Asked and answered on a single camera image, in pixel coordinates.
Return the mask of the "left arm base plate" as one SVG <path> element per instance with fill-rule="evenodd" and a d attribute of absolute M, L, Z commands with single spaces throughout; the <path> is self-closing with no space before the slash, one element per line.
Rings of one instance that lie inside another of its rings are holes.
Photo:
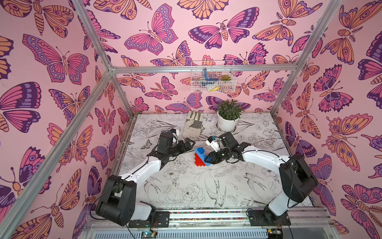
<path fill-rule="evenodd" d="M 169 211 L 155 211 L 151 213 L 147 220 L 131 220 L 128 223 L 129 228 L 167 228 L 170 222 Z"/>

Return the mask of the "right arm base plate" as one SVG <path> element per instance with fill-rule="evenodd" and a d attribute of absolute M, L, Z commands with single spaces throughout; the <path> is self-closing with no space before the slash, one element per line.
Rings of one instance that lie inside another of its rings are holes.
<path fill-rule="evenodd" d="M 246 215 L 251 226 L 290 226 L 291 222 L 287 213 L 275 216 L 270 211 L 248 209 Z"/>

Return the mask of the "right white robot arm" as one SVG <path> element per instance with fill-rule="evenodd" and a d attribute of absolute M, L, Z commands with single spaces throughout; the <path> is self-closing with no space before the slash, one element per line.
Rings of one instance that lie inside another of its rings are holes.
<path fill-rule="evenodd" d="M 210 136 L 206 144 L 213 151 L 205 159 L 206 163 L 219 164 L 229 159 L 259 165 L 280 176 L 282 191 L 264 209 L 266 216 L 278 218 L 303 202 L 316 188 L 318 180 L 307 165 L 304 157 L 278 155 L 259 149 L 247 142 L 238 143 L 232 133 L 226 132 L 219 137 Z"/>

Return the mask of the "red long lego top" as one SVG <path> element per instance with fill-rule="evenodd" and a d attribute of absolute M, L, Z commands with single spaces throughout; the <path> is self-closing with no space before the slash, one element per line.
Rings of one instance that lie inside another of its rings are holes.
<path fill-rule="evenodd" d="M 206 164 L 204 163 L 204 161 L 198 156 L 197 153 L 195 153 L 194 156 L 195 156 L 195 165 L 196 165 L 197 167 L 204 167 L 204 166 L 206 166 Z"/>

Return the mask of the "blue long lego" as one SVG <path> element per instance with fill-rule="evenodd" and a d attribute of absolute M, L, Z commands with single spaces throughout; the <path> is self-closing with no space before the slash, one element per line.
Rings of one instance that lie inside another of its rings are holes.
<path fill-rule="evenodd" d="M 200 158 L 201 166 L 210 166 L 211 164 L 206 162 L 207 155 L 204 151 L 197 151 L 197 155 Z"/>

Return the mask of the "small blue lego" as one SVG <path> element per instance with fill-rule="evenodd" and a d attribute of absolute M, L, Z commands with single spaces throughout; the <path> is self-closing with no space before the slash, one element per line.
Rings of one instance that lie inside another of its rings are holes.
<path fill-rule="evenodd" d="M 199 147 L 195 149 L 195 152 L 201 155 L 204 155 L 205 149 L 203 147 Z"/>

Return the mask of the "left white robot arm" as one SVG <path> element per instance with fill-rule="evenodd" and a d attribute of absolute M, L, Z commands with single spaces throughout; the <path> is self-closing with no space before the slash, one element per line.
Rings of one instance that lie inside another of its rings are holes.
<path fill-rule="evenodd" d="M 147 154 L 147 158 L 137 167 L 121 176 L 107 178 L 103 191 L 96 199 L 95 214 L 120 226 L 143 224 L 151 227 L 155 224 L 156 207 L 136 200 L 137 189 L 153 174 L 159 172 L 171 158 L 187 153 L 196 142 L 189 138 L 178 140 L 175 129 L 160 134 L 156 146 Z"/>

